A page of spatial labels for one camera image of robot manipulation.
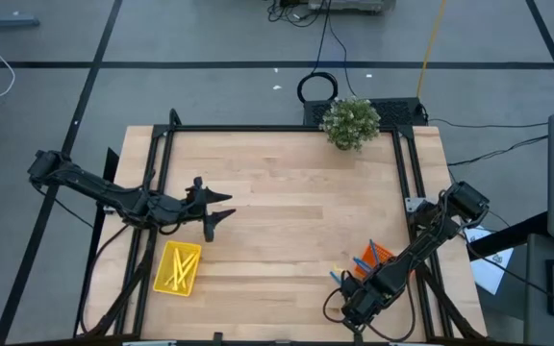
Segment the yellow cable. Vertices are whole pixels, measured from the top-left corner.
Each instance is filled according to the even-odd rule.
[[[420,98],[420,90],[422,89],[422,80],[424,79],[424,71],[427,69],[427,61],[431,55],[431,48],[435,42],[435,36],[438,34],[438,29],[440,28],[441,18],[443,17],[443,11],[446,8],[446,0],[441,0],[440,13],[435,18],[435,24],[433,25],[433,33],[431,33],[431,38],[429,38],[429,45],[427,46],[427,51],[424,54],[424,61],[422,61],[422,69],[420,70],[420,77],[418,78],[418,88],[415,91],[415,97]]]

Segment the black tray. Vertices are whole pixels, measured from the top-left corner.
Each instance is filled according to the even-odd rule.
[[[420,101],[417,97],[369,99],[369,101],[380,114],[381,126],[426,125],[424,117],[418,109]],[[331,101],[307,101],[303,125],[321,124],[324,113],[330,108]]]

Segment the orange object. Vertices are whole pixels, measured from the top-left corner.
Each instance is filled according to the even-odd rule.
[[[392,252],[390,252],[388,249],[383,248],[381,245],[376,244],[373,242],[373,245],[375,245],[375,251],[377,252],[377,257],[380,258],[380,263],[386,263],[389,258],[394,257]],[[376,266],[378,263],[375,262],[375,256],[373,255],[373,249],[371,249],[371,245],[366,245],[365,254],[361,258],[363,262],[368,264],[371,268]],[[356,269],[354,270],[356,274],[360,276],[364,276],[366,272],[361,268],[359,265],[356,266]]]

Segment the black metal frame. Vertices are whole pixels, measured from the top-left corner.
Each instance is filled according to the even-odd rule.
[[[172,138],[175,132],[320,132],[317,126],[307,126],[307,125],[181,125],[180,120],[177,117],[176,126],[171,125],[154,125],[153,133],[151,137],[151,144],[149,146],[149,155],[147,159],[147,165],[145,167],[145,173],[153,168],[155,163],[155,157],[157,155],[157,149],[159,146],[159,139],[163,134],[166,134],[166,144],[164,147],[164,156],[162,170],[160,172],[160,179],[158,180],[158,191],[164,192],[165,188],[165,177],[167,176],[168,161],[170,153],[172,150]],[[400,135],[403,134],[407,138],[409,154],[412,161],[412,170],[414,173],[416,194],[418,197],[425,197],[424,185],[422,182],[422,172],[420,171],[420,164],[418,161],[416,143],[414,141],[414,131],[411,126],[399,127],[380,127],[380,132],[384,134],[389,134],[392,136],[392,143],[394,147],[394,155],[397,166],[397,173],[399,176],[399,183],[402,193],[402,203],[404,207],[404,217],[406,221],[408,219],[407,209],[405,208],[405,198],[410,197],[410,190],[408,185],[408,179],[406,174],[406,167],[403,158],[403,151],[401,148]],[[157,230],[151,230],[149,234],[149,239],[147,240],[147,251],[151,251],[151,257],[155,251],[155,238],[157,237]],[[413,241],[416,238],[416,230],[408,226],[408,232],[410,241]],[[140,245],[140,233],[141,230],[134,230],[132,236],[132,241],[130,243],[130,254],[126,263],[126,273],[124,279],[124,285],[126,285],[131,277],[131,273],[134,271],[136,266],[138,248]],[[442,285],[442,278],[440,272],[439,260],[437,253],[430,258],[431,261],[431,272],[433,273],[434,278]],[[150,279],[151,271],[148,271],[148,274],[142,281],[140,286],[140,293],[138,297],[137,309],[135,312],[134,324],[133,324],[133,334],[140,335],[142,329],[142,321],[144,316],[144,309],[146,305],[146,297],[148,293],[148,281]],[[430,340],[434,337],[434,325],[433,317],[431,315],[429,297],[427,293],[426,283],[423,281],[420,275],[416,275],[416,284],[418,287],[418,299],[420,301],[420,306],[422,309],[422,324],[424,326],[425,337],[427,340]],[[452,325],[450,320],[445,312],[445,309],[440,306],[440,315],[441,315],[441,325],[443,336],[453,337]],[[119,316],[117,317],[116,324],[114,327],[115,334],[122,334],[125,325],[126,318],[126,309],[124,309]],[[210,340],[197,341],[197,344],[204,344],[211,342]],[[344,344],[342,342],[328,342],[331,345]]]

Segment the gray floor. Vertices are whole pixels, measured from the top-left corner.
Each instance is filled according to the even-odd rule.
[[[41,26],[0,31],[0,52],[16,62],[91,62],[113,0],[0,0],[0,13],[28,12]],[[398,0],[383,17],[332,16],[351,61],[422,60],[440,0]],[[554,1],[537,0],[554,39]],[[298,29],[266,21],[262,0],[124,0],[105,62],[313,61],[321,23]],[[327,35],[322,59],[340,61]],[[552,62],[524,0],[448,2],[433,62]],[[341,69],[328,69],[347,96]],[[165,122],[174,107],[187,124],[300,124],[300,68],[101,69],[72,158],[101,171],[108,147],[118,151],[125,128]],[[351,68],[361,97],[416,94],[415,69]],[[0,98],[0,315],[32,232],[41,196],[26,169],[38,149],[59,149],[88,70],[17,68],[16,84]],[[10,74],[0,69],[0,90]],[[321,81],[309,99],[330,92]],[[421,96],[431,117],[463,124],[531,123],[554,113],[554,70],[429,70]],[[464,130],[434,123],[448,161],[468,159],[544,134],[544,128]],[[492,209],[516,223],[545,209],[546,143],[520,148],[454,174],[491,198]],[[94,203],[63,190],[59,198],[92,221]],[[487,226],[503,224],[489,217]],[[90,230],[54,207],[9,342],[71,336]],[[522,338],[522,322],[485,307],[491,336]]]

